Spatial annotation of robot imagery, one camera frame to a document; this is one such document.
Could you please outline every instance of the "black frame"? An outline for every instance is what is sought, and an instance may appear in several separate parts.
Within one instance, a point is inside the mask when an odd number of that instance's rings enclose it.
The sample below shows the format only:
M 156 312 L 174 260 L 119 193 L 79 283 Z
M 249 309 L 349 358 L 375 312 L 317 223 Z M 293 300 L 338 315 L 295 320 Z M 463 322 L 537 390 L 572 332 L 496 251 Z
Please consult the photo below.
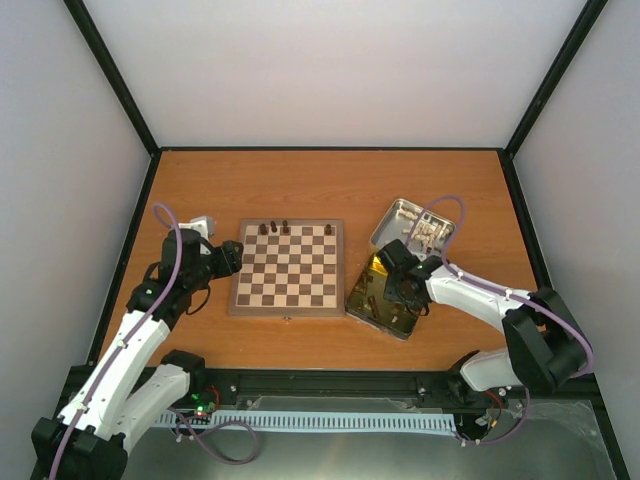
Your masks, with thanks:
M 490 150 L 496 151 L 503 168 L 504 179 L 511 196 L 513 208 L 524 239 L 531 268 L 539 287 L 551 286 L 551 279 L 542 256 L 535 229 L 529 216 L 527 204 L 520 187 L 513 161 L 527 135 L 533 128 L 544 106 L 569 67 L 573 57 L 587 37 L 591 27 L 607 4 L 607 0 L 587 0 L 580 15 L 559 50 L 549 71 L 526 109 L 509 143 L 504 148 L 402 148 L 402 147 L 159 147 L 138 109 L 122 75 L 107 46 L 91 19 L 82 0 L 64 0 L 70 14 L 93 52 L 98 64 L 122 104 L 129 120 L 150 155 L 149 168 L 138 198 L 124 246 L 118 259 L 107 299 L 98 323 L 87 358 L 87 365 L 73 367 L 60 397 L 58 411 L 70 395 L 84 383 L 94 362 L 98 360 L 107 327 L 111 320 L 115 301 L 131 255 L 131 250 L 140 226 L 153 180 L 162 153 L 170 150 Z M 141 381 L 146 380 L 151 370 L 145 369 Z M 298 371 L 298 370 L 213 370 L 207 375 L 215 381 L 222 394 L 222 402 L 235 404 L 237 398 L 260 395 L 293 396 L 358 396 L 372 398 L 413 398 L 423 407 L 438 407 L 449 412 L 463 412 L 459 406 L 447 403 L 446 399 L 420 395 L 421 386 L 437 381 L 442 372 L 379 372 L 379 371 Z M 507 397 L 522 398 L 522 392 L 513 389 Z M 593 375 L 567 382 L 554 398 L 589 400 L 593 405 L 614 471 L 618 478 L 630 478 L 607 414 L 600 389 Z

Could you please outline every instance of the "gray wall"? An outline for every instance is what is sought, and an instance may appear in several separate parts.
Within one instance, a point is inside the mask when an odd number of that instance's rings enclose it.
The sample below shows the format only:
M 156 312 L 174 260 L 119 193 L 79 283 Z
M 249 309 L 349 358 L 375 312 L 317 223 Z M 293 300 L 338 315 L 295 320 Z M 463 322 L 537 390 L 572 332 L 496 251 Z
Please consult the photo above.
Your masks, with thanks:
M 148 157 L 61 1 L 0 2 L 0 476 L 83 362 Z
M 584 0 L 87 0 L 161 145 L 504 146 Z
M 609 2 L 516 157 L 555 286 L 640 478 L 640 4 Z

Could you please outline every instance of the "chessboard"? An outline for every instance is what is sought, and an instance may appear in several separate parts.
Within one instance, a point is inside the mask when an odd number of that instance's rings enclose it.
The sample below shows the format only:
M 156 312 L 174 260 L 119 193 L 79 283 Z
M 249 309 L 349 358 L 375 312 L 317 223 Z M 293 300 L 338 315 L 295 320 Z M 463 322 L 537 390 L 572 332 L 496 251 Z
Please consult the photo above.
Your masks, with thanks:
M 233 276 L 229 313 L 291 318 L 344 315 L 343 221 L 283 222 L 242 221 L 242 270 Z

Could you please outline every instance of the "chess board frame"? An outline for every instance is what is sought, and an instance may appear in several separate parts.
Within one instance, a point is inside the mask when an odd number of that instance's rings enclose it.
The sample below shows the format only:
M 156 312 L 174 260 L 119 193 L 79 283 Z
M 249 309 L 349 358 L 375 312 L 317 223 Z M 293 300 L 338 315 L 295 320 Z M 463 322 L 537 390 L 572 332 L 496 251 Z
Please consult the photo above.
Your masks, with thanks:
M 257 317 L 341 317 L 345 315 L 344 292 L 344 221 L 332 218 L 247 218 L 240 223 L 239 241 L 244 245 L 247 237 L 247 227 L 259 226 L 264 223 L 269 228 L 269 223 L 275 221 L 278 226 L 277 235 L 281 236 L 282 221 L 287 220 L 289 227 L 319 227 L 323 229 L 330 224 L 335 229 L 336 238 L 336 306 L 335 307 L 301 307 L 301 306 L 250 306 L 237 305 L 238 286 L 242 270 L 233 275 L 231 297 L 229 299 L 229 314 L 233 316 L 257 316 Z M 269 229 L 268 236 L 273 236 Z

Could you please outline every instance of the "tray of white chess pieces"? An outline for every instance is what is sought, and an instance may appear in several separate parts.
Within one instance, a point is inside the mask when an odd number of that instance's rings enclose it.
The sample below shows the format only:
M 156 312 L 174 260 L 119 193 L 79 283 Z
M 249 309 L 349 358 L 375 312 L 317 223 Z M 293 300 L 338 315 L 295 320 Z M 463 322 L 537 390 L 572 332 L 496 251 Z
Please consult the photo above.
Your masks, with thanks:
M 394 201 L 371 235 L 371 250 L 376 252 L 396 238 L 406 241 L 421 211 L 422 207 L 403 198 Z M 429 255 L 440 255 L 455 227 L 451 220 L 427 210 L 411 234 L 409 251 L 421 260 Z

